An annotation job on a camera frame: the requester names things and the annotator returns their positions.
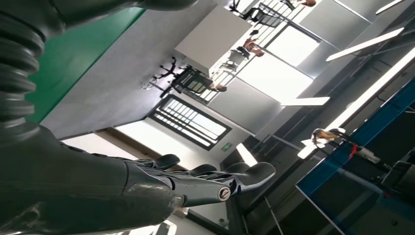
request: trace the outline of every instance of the black mechanical arm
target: black mechanical arm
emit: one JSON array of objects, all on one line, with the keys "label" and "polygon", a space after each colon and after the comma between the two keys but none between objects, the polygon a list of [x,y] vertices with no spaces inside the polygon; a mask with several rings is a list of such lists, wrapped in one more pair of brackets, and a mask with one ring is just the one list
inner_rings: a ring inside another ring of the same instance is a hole
[{"label": "black mechanical arm", "polygon": [[174,155],[131,161],[89,154],[25,120],[28,79],[45,41],[127,7],[180,10],[197,0],[0,1],[0,234],[111,233],[154,225],[174,210],[227,200],[274,174],[266,163],[168,172]]}]

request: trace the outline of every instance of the white cabinet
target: white cabinet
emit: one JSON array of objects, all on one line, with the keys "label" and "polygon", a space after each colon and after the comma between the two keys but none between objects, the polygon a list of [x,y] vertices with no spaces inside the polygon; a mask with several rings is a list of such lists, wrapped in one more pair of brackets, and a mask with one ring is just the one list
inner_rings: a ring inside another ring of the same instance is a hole
[{"label": "white cabinet", "polygon": [[221,5],[214,8],[176,47],[185,62],[211,76],[228,52],[242,46],[252,25]]}]

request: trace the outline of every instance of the floor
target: floor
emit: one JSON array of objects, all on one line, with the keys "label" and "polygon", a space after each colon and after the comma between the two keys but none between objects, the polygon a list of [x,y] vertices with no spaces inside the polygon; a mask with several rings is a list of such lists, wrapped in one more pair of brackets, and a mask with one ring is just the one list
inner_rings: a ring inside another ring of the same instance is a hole
[{"label": "floor", "polygon": [[146,11],[41,122],[57,138],[140,120],[160,91],[141,83],[160,71],[174,47],[218,4],[199,1],[176,12]]}]

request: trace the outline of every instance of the black chair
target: black chair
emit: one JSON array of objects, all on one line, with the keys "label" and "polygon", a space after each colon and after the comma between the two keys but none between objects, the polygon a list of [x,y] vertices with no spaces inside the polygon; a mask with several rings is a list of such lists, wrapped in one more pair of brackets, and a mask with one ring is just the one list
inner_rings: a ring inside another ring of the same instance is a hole
[{"label": "black chair", "polygon": [[170,86],[167,89],[163,90],[160,87],[155,87],[163,91],[160,97],[164,98],[164,96],[170,93],[172,89],[180,94],[184,90],[188,90],[195,94],[201,94],[209,89],[209,85],[212,82],[212,80],[206,78],[201,72],[188,66],[183,72],[175,75],[175,79],[171,81]]},{"label": "black chair", "polygon": [[271,28],[278,27],[282,22],[287,23],[289,26],[295,28],[296,30],[304,33],[305,35],[309,36],[310,38],[316,40],[317,42],[321,42],[322,39],[311,32],[310,30],[292,22],[290,19],[284,17],[273,8],[260,3],[257,8],[252,8],[246,14],[242,16],[243,19],[247,21],[252,21],[256,24],[265,25]]}]

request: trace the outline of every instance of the ceiling light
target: ceiling light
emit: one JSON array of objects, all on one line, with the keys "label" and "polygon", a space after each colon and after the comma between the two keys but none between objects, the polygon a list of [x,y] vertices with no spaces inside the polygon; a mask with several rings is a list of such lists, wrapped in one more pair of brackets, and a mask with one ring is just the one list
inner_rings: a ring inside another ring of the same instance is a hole
[{"label": "ceiling light", "polygon": [[[369,89],[367,89],[356,101],[354,101],[346,110],[341,113],[330,125],[325,129],[330,130],[343,126],[343,124],[360,110],[372,97],[382,90],[396,75],[401,72],[415,58],[415,47],[400,59],[389,71],[379,78]],[[297,156],[302,159],[307,158],[314,151],[315,146],[306,146]]]},{"label": "ceiling light", "polygon": [[238,144],[236,146],[236,149],[238,150],[242,159],[248,166],[253,166],[258,163],[256,159],[252,156],[252,154],[246,149],[246,147],[242,143]]},{"label": "ceiling light", "polygon": [[292,99],[281,102],[281,106],[321,106],[329,99],[330,97]]},{"label": "ceiling light", "polygon": [[372,46],[372,45],[375,45],[375,44],[381,43],[381,42],[383,42],[383,41],[386,41],[386,40],[388,40],[388,39],[391,39],[391,38],[393,38],[393,37],[396,37],[396,36],[398,36],[398,35],[399,35],[399,34],[400,34],[400,33],[401,33],[404,29],[405,29],[404,27],[403,27],[403,28],[400,28],[400,29],[397,29],[397,30],[392,31],[392,32],[390,32],[390,33],[387,33],[387,34],[384,34],[384,35],[379,36],[379,37],[377,37],[377,38],[374,38],[374,39],[372,39],[372,40],[366,41],[366,42],[364,42],[364,43],[360,43],[359,45],[356,45],[356,46],[354,46],[354,47],[351,47],[351,48],[348,48],[348,49],[346,49],[346,50],[342,50],[342,51],[340,51],[340,52],[337,52],[336,54],[332,54],[332,55],[330,55],[330,56],[326,59],[326,61],[327,61],[327,62],[329,62],[329,61],[332,61],[332,60],[338,59],[338,58],[343,57],[343,56],[345,56],[345,55],[352,54],[352,53],[354,53],[354,52],[357,52],[357,51],[360,51],[360,50],[362,50],[362,49],[365,49],[365,48],[367,48],[367,47],[369,47],[369,46]]},{"label": "ceiling light", "polygon": [[388,9],[389,9],[389,8],[391,8],[391,7],[394,7],[394,6],[398,5],[398,3],[401,3],[401,2],[403,2],[403,1],[404,1],[404,0],[395,0],[395,1],[393,1],[393,2],[389,3],[389,4],[385,5],[385,6],[382,6],[379,10],[377,10],[377,12],[376,12],[375,14],[376,14],[376,15],[379,15],[380,13],[382,13],[382,12],[384,12],[384,11],[388,10]]}]

